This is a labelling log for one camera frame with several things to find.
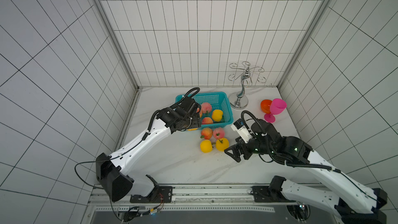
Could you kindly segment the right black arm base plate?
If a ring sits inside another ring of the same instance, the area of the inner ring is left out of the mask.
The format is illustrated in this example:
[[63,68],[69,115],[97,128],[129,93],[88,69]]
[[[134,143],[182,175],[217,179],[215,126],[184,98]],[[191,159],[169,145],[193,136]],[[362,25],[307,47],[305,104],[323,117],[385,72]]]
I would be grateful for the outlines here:
[[256,203],[291,203],[292,200],[286,199],[280,190],[269,186],[252,186],[251,195]]

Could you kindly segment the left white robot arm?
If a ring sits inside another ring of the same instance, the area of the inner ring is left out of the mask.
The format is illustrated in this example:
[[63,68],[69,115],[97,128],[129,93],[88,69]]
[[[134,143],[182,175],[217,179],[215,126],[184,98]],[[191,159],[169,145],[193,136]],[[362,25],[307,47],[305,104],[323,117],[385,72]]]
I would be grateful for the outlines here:
[[198,92],[199,87],[192,88],[178,102],[156,110],[146,130],[110,155],[102,153],[96,158],[97,181],[111,202],[117,202],[128,195],[149,202],[158,197],[159,184],[154,178],[134,172],[133,169],[139,159],[161,140],[177,131],[201,127],[201,106],[193,98]]

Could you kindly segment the pink peach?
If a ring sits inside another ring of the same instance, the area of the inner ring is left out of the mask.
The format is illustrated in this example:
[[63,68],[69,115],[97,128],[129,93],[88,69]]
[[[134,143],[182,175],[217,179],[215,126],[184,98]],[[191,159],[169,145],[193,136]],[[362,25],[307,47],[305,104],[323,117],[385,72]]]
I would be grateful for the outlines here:
[[201,104],[201,112],[203,114],[210,114],[212,112],[212,105],[210,103],[202,103]]
[[222,138],[225,137],[225,131],[224,131],[224,129],[221,128],[221,127],[218,127],[218,128],[213,129],[212,134],[213,134],[213,137],[214,137],[215,139],[217,139],[217,140],[218,140],[218,139],[222,139]]

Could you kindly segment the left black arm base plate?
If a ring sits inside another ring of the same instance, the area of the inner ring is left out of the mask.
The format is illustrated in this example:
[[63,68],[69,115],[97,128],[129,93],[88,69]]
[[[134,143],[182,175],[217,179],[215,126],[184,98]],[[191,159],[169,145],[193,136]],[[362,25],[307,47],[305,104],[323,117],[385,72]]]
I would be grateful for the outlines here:
[[131,203],[171,203],[173,196],[172,186],[158,186],[146,197],[140,195],[132,195],[130,198]]

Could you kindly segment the pink peach top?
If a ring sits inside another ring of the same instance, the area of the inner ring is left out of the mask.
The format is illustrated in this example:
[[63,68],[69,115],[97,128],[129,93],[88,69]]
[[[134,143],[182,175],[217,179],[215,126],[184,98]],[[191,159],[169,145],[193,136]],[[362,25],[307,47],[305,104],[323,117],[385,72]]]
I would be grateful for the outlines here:
[[218,128],[213,129],[212,134],[213,134],[213,137],[214,137],[215,139],[217,139],[217,140],[218,140],[218,139],[222,139],[222,138],[225,137],[225,131],[224,131],[224,129],[221,128],[221,127],[218,127]]

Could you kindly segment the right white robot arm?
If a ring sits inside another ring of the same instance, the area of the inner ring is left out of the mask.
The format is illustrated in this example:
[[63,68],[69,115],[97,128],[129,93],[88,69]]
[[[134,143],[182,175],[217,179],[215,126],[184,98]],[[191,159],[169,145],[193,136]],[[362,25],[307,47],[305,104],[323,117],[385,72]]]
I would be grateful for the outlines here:
[[380,188],[365,186],[327,162],[310,145],[295,136],[281,136],[275,127],[242,111],[231,128],[239,134],[236,144],[224,152],[236,162],[253,154],[269,155],[272,162],[284,167],[304,169],[327,189],[320,190],[274,176],[268,186],[253,186],[256,202],[296,202],[322,209],[344,224],[385,224],[381,208],[388,195]]

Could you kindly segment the orange-pink peach bottom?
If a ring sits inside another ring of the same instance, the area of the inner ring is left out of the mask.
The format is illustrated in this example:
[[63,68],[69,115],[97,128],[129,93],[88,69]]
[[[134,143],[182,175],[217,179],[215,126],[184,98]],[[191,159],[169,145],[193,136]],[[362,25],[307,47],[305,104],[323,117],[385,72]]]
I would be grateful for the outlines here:
[[197,108],[197,113],[199,114],[199,117],[202,118],[202,115],[203,115],[202,110]]

